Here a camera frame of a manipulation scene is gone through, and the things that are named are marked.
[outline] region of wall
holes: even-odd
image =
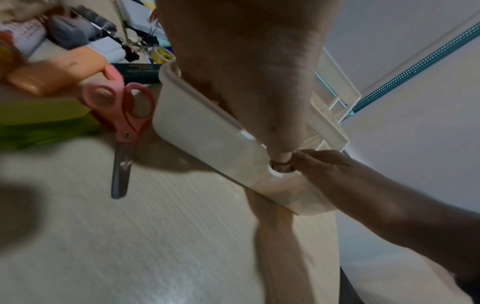
[[[351,155],[480,212],[479,54],[480,38],[344,121]],[[438,265],[337,219],[342,267],[366,303],[471,303]]]
[[[478,0],[344,0],[325,47],[365,96],[479,21]]]

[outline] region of hand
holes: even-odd
[[[402,221],[403,200],[418,195],[335,150],[298,151],[289,163],[340,211],[378,233]]]
[[[182,77],[286,162],[339,0],[157,0]]]

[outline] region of pink scissors handle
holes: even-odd
[[[98,90],[104,89],[112,93],[115,97],[111,105],[102,105],[97,101]],[[132,90],[143,92],[150,102],[151,113],[144,118],[138,118],[131,113],[135,101]],[[88,83],[83,89],[83,99],[85,104],[97,113],[100,117],[113,124],[116,129],[116,139],[122,144],[134,144],[138,141],[139,132],[151,120],[155,109],[155,99],[150,90],[140,84],[128,84],[124,86],[119,81],[94,81]]]

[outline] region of light wood tabletop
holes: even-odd
[[[67,3],[121,25],[109,0]],[[2,303],[338,303],[333,212],[295,216],[153,130],[112,200],[114,149],[103,134],[0,151]]]

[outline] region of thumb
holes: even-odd
[[[302,151],[296,151],[291,155],[288,162],[295,170],[300,171],[304,175],[318,174],[319,171],[330,168],[332,165],[319,161]]]

